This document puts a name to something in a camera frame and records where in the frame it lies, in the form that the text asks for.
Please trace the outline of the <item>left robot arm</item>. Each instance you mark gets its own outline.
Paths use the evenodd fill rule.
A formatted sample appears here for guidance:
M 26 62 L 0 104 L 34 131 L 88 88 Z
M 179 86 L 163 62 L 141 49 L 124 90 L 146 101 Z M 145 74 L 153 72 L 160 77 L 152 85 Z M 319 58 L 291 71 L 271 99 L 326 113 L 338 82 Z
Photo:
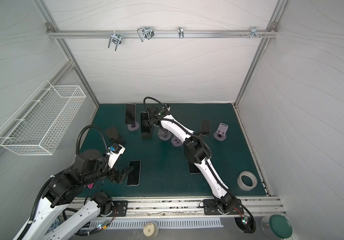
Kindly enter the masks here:
M 126 179 L 133 168 L 126 167 L 121 171 L 115 168 L 116 161 L 124 151 L 125 148 L 118 145 L 109 147 L 108 152 L 103 155 L 96 150 L 77 154 L 73 165 L 45 182 L 35 200 L 29 219 L 14 238 L 67 240 L 98 216 L 116 216 L 122 209 L 122 204 L 114 203 L 112 197 L 104 191 L 99 191 L 62 224 L 50 230 L 58 216 L 69 210 L 69 205 L 85 187 L 103 179 L 118 184 Z

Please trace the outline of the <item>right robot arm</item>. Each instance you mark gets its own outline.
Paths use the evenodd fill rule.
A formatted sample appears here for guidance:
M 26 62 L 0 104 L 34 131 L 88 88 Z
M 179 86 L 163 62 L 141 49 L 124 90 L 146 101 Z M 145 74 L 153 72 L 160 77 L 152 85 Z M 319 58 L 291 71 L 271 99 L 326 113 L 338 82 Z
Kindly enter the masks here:
M 187 161 L 195 165 L 204 176 L 216 200 L 215 204 L 218 211 L 226 215 L 235 210 L 238 214 L 243 215 L 244 207 L 241 201 L 234 196 L 216 172 L 211 162 L 213 152 L 204 141 L 201 133 L 194 132 L 179 123 L 170 114 L 167 107 L 158 110 L 151 105 L 146 108 L 146 113 L 145 120 L 151 126 L 154 125 L 169 131 L 183 143 L 184 155 Z

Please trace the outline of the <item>purple edged black phone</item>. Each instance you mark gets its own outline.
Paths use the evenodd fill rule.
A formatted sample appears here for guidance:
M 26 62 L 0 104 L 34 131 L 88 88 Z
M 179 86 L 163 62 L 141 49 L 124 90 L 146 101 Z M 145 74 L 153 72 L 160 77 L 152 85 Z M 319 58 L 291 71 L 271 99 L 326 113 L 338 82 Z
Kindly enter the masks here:
M 195 166 L 194 164 L 188 162 L 188 165 L 189 165 L 189 173 L 190 174 L 200 174 L 201 173 L 199 168 L 197 166 Z

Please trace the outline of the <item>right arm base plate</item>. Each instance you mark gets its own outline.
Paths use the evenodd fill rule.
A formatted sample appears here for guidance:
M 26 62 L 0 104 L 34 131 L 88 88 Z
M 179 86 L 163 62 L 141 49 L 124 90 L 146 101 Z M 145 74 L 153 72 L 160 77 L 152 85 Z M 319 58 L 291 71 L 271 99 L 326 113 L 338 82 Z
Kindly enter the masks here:
M 199 207 L 204 209 L 206 216 L 212 215 L 240 215 L 244 216 L 244 209 L 241 206 L 241 201 L 235 201 L 232 206 L 224 212 L 218 208 L 217 202 L 214 199 L 204 199 L 199 203 Z

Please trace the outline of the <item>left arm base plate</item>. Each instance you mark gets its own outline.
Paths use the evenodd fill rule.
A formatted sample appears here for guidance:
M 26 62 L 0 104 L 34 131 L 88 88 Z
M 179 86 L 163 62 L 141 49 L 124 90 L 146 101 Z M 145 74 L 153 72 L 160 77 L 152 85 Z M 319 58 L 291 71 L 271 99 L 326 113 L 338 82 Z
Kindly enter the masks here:
M 100 217 L 125 217 L 128 209 L 128 201 L 111 201 L 101 208 Z

